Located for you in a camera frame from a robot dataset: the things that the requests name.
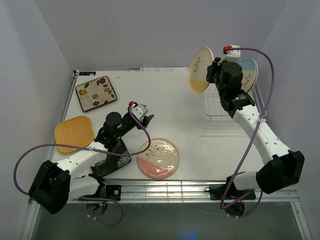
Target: woven yellow plate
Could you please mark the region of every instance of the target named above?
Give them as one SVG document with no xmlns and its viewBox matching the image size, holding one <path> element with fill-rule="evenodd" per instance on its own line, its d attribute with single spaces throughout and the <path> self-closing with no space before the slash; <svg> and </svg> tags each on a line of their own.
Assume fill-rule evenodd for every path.
<svg viewBox="0 0 320 240">
<path fill-rule="evenodd" d="M 54 136 L 57 144 L 86 147 L 94 140 L 95 134 L 91 120 L 86 116 L 77 116 L 59 123 L 55 127 Z M 63 146 L 56 148 L 63 154 L 70 154 L 77 150 Z"/>
</svg>

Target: round plate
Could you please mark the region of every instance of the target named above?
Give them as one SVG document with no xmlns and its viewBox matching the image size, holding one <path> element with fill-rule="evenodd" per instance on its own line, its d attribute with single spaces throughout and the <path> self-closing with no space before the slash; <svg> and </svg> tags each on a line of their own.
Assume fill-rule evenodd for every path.
<svg viewBox="0 0 320 240">
<path fill-rule="evenodd" d="M 243 72 L 241 89 L 247 93 L 253 88 L 257 81 L 258 65 L 257 62 L 251 58 L 244 59 L 240 65 Z"/>
<path fill-rule="evenodd" d="M 155 179 L 171 176 L 178 168 L 180 156 L 177 147 L 164 138 L 151 140 L 149 149 L 137 156 L 137 163 L 143 173 Z"/>
<path fill-rule="evenodd" d="M 209 86 L 207 82 L 207 67 L 210 66 L 215 56 L 210 48 L 204 46 L 200 48 L 190 63 L 189 84 L 196 94 L 202 93 Z"/>
</svg>

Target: square plate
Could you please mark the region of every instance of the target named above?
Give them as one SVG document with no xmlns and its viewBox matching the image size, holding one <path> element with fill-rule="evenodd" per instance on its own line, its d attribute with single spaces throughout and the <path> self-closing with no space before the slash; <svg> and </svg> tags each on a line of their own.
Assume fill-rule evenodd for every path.
<svg viewBox="0 0 320 240">
<path fill-rule="evenodd" d="M 107 76 L 103 76 L 75 87 L 82 111 L 86 112 L 118 99 Z"/>
</svg>

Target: cable tie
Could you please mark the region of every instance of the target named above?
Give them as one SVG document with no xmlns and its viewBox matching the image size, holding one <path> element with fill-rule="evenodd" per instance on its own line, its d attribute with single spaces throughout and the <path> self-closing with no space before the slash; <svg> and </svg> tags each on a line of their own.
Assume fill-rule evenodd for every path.
<svg viewBox="0 0 320 240">
<path fill-rule="evenodd" d="M 93 154 L 95 154 L 95 151 L 93 151 L 91 146 L 89 146 L 89 151 L 92 152 Z"/>
</svg>

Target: wire dish rack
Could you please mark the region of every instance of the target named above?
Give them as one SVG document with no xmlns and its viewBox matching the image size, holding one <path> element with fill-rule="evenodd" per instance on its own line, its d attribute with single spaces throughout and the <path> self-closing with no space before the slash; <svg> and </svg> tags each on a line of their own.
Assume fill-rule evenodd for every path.
<svg viewBox="0 0 320 240">
<path fill-rule="evenodd" d="M 259 113 L 264 108 L 258 81 L 248 94 L 253 98 Z M 241 129 L 241 127 L 222 108 L 219 94 L 214 84 L 202 93 L 202 122 L 203 125 L 211 129 Z"/>
</svg>

